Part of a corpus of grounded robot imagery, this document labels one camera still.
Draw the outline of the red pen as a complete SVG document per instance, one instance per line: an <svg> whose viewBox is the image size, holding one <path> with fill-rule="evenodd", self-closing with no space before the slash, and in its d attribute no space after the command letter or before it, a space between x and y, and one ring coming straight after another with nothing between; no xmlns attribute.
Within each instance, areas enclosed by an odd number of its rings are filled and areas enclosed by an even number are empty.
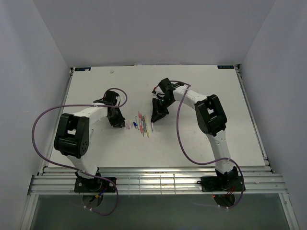
<svg viewBox="0 0 307 230"><path fill-rule="evenodd" d="M139 111L138 111L138 120L139 120L139 127L140 127L141 134L144 136L143 126L142 126L142 118L141 118L141 113Z"/></svg>

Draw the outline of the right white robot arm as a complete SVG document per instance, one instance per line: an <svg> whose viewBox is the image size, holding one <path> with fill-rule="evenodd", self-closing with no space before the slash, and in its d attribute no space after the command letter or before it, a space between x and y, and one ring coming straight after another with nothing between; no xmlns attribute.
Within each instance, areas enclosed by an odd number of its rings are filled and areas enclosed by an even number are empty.
<svg viewBox="0 0 307 230"><path fill-rule="evenodd" d="M209 140L213 151L215 164L214 177L201 178L203 191L226 191L233 189L238 181L238 167L231 160L226 141L227 117L217 95L199 94L190 90L190 85L181 81L171 81L165 78L153 89L153 113L151 122L154 123L169 114L168 108L178 101L195 110L197 124Z"/></svg>

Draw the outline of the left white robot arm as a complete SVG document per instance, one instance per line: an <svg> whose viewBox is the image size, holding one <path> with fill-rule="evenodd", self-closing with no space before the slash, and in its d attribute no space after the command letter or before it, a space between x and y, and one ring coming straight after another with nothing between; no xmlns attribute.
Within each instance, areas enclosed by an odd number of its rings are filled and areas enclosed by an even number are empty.
<svg viewBox="0 0 307 230"><path fill-rule="evenodd" d="M60 116L54 149L66 156L77 168L76 176L90 191L101 188L99 168L86 155L93 133L91 126L102 118L107 118L114 128L125 126L125 118L120 111L120 95L115 88L107 90L93 105L74 114Z"/></svg>

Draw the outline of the grey silver pen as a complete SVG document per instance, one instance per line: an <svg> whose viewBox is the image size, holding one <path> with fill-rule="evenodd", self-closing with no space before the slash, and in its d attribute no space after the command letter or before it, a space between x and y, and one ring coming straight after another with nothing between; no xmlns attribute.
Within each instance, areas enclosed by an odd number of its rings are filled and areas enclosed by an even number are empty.
<svg viewBox="0 0 307 230"><path fill-rule="evenodd" d="M146 129L146 123L145 123L144 115L142 115L142 127L143 127L144 135L147 135L147 129Z"/></svg>

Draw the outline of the yellow pen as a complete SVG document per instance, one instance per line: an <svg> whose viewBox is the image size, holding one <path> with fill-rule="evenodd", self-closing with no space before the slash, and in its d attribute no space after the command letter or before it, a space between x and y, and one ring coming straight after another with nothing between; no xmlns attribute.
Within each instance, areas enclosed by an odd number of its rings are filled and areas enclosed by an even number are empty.
<svg viewBox="0 0 307 230"><path fill-rule="evenodd" d="M148 128L147 122L145 122L145 126L146 126L146 135L147 135L147 138L149 138L149 128Z"/></svg>

